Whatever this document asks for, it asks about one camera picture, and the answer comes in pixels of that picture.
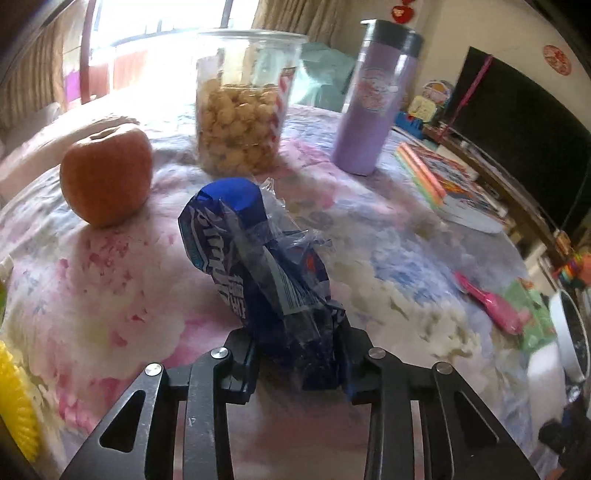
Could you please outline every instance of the clear plastic jar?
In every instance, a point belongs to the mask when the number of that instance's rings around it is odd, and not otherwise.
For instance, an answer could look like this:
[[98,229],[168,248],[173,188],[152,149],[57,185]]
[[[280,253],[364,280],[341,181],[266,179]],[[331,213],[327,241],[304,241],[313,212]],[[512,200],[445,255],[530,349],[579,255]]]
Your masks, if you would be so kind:
[[306,41],[267,30],[198,33],[195,118],[204,170],[241,176],[272,167]]

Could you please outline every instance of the television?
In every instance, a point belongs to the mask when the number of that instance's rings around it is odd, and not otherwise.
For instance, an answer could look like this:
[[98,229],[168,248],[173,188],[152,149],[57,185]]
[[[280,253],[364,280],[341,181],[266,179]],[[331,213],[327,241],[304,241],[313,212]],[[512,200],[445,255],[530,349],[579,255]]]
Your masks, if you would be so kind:
[[[453,119],[487,57],[470,47],[443,122]],[[540,85],[493,59],[450,127],[521,184],[551,229],[578,227],[591,207],[591,133]]]

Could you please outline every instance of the red and white striped label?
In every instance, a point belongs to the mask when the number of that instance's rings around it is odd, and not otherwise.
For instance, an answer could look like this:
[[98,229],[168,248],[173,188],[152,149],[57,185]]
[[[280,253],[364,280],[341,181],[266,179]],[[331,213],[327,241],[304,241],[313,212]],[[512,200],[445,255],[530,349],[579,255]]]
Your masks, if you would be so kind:
[[288,101],[290,98],[291,86],[294,83],[294,76],[296,75],[296,68],[290,67],[281,71],[279,77],[279,88],[277,91],[277,98],[273,108],[273,116],[271,118],[271,147],[277,148],[279,139],[281,138],[281,129],[287,113]]

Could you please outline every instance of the blue snack bag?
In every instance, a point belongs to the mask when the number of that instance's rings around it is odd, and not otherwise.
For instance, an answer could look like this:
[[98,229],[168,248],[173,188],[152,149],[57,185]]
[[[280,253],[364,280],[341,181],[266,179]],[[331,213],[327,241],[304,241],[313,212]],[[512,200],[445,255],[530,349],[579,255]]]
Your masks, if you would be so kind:
[[305,390],[336,388],[334,335],[344,310],[330,299],[317,239],[263,191],[266,201],[242,178],[202,188],[178,218],[187,256],[212,276],[261,350]]

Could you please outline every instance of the toy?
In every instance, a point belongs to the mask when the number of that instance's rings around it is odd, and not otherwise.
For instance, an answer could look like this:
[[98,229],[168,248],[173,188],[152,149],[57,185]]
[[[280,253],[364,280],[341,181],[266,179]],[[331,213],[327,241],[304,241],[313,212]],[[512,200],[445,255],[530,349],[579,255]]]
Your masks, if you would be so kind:
[[453,85],[446,80],[430,80],[423,86],[422,96],[445,107],[452,96]]
[[2,422],[25,458],[33,462],[39,451],[37,415],[27,395],[22,372],[12,362],[12,355],[4,342],[0,341],[0,423]]
[[462,289],[484,305],[488,316],[503,332],[510,335],[519,335],[523,332],[523,323],[519,314],[508,301],[496,293],[476,288],[459,272],[455,272],[454,276]]
[[584,257],[580,253],[574,253],[566,265],[554,272],[554,278],[558,278],[560,283],[568,287],[583,272]]
[[429,123],[433,120],[436,113],[436,103],[421,95],[417,95],[408,107],[409,115],[419,118],[425,123]]
[[410,133],[413,137],[418,138],[419,140],[423,139],[422,120],[414,118],[406,112],[398,112],[394,119],[394,124]]

